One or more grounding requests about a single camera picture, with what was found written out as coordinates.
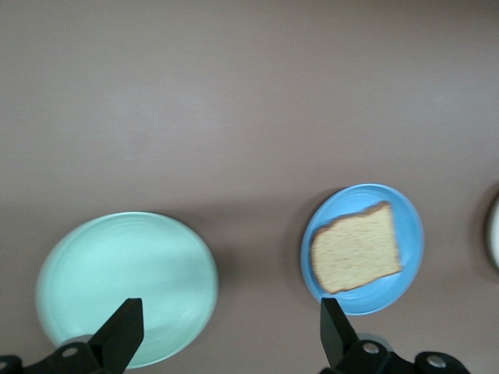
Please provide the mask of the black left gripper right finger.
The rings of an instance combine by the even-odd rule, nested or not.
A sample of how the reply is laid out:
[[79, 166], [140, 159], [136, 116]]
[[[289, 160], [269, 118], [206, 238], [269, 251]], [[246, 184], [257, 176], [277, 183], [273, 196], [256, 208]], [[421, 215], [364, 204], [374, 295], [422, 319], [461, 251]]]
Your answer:
[[320, 340], [329, 366], [323, 373], [467, 373], [450, 355], [435, 351], [419, 353], [408, 362], [372, 339], [361, 339], [334, 298], [320, 303]]

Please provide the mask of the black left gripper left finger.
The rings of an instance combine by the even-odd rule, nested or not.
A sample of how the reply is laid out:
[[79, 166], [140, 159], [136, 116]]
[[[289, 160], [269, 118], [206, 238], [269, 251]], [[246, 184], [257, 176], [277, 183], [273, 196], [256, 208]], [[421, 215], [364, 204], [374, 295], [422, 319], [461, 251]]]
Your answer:
[[16, 355], [1, 357], [1, 372], [18, 373], [123, 373], [144, 337], [143, 303], [128, 298], [87, 341], [61, 346], [41, 361], [25, 366]]

